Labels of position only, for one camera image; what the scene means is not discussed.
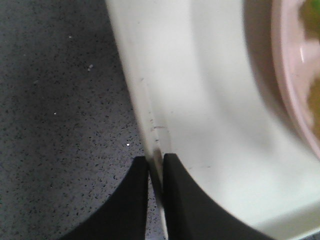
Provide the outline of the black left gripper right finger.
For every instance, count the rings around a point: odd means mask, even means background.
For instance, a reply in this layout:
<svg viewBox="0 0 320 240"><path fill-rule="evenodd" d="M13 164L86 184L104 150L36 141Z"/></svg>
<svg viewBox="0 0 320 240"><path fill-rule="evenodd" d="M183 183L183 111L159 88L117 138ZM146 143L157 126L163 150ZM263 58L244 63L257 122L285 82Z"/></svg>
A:
<svg viewBox="0 0 320 240"><path fill-rule="evenodd" d="M163 208L170 240L268 240L213 201L178 156L163 158Z"/></svg>

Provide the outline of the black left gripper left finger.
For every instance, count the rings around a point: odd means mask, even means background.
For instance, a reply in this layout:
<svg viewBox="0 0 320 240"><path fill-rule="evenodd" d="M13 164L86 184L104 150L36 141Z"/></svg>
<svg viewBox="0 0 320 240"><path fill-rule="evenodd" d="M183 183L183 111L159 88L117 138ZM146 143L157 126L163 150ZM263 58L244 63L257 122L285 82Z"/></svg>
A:
<svg viewBox="0 0 320 240"><path fill-rule="evenodd" d="M108 200L61 240L144 240L148 208L149 166L137 156Z"/></svg>

